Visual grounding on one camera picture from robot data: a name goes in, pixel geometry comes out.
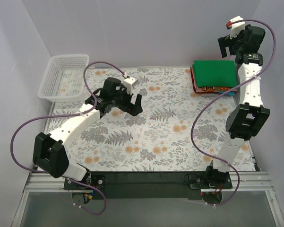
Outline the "green t shirt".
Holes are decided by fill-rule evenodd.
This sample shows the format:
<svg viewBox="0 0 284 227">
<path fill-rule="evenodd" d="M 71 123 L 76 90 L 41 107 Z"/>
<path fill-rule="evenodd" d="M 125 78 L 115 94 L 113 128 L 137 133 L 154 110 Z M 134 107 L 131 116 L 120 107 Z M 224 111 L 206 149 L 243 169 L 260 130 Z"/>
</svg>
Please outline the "green t shirt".
<svg viewBox="0 0 284 227">
<path fill-rule="evenodd" d="M 235 63 L 229 60 L 195 60 L 192 71 L 198 87 L 235 87 Z"/>
</svg>

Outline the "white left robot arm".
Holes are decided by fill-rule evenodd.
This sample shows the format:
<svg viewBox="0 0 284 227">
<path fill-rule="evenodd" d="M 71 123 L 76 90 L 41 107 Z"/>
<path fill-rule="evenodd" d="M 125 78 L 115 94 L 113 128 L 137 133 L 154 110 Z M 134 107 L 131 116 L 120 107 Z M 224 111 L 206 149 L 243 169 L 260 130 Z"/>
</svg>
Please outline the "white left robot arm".
<svg viewBox="0 0 284 227">
<path fill-rule="evenodd" d="M 73 117 L 50 133 L 36 136 L 33 163 L 54 178 L 72 178 L 80 189 L 88 188 L 91 184 L 88 169 L 69 160 L 67 149 L 83 131 L 112 108 L 119 108 L 132 116 L 142 113 L 142 96 L 138 94 L 135 103 L 131 102 L 136 83 L 137 79 L 132 77 L 124 80 L 107 78 L 103 87 L 97 89 Z"/>
</svg>

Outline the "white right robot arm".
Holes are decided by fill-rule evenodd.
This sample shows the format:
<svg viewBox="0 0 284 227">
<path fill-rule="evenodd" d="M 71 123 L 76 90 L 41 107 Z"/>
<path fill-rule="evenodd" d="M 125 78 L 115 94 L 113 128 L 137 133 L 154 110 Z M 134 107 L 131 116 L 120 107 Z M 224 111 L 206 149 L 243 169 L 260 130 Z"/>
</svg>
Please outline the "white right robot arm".
<svg viewBox="0 0 284 227">
<path fill-rule="evenodd" d="M 222 57 L 227 56 L 228 49 L 230 55 L 235 56 L 240 83 L 250 82 L 241 86 L 239 103 L 226 121 L 227 133 L 218 158 L 206 168 L 204 183 L 210 188 L 223 186 L 230 181 L 230 164 L 242 145 L 258 134 L 270 115 L 270 110 L 264 107 L 261 99 L 258 77 L 263 65 L 263 57 L 258 50 L 265 30 L 244 22 L 230 25 L 229 28 L 230 34 L 218 39 Z"/>
</svg>

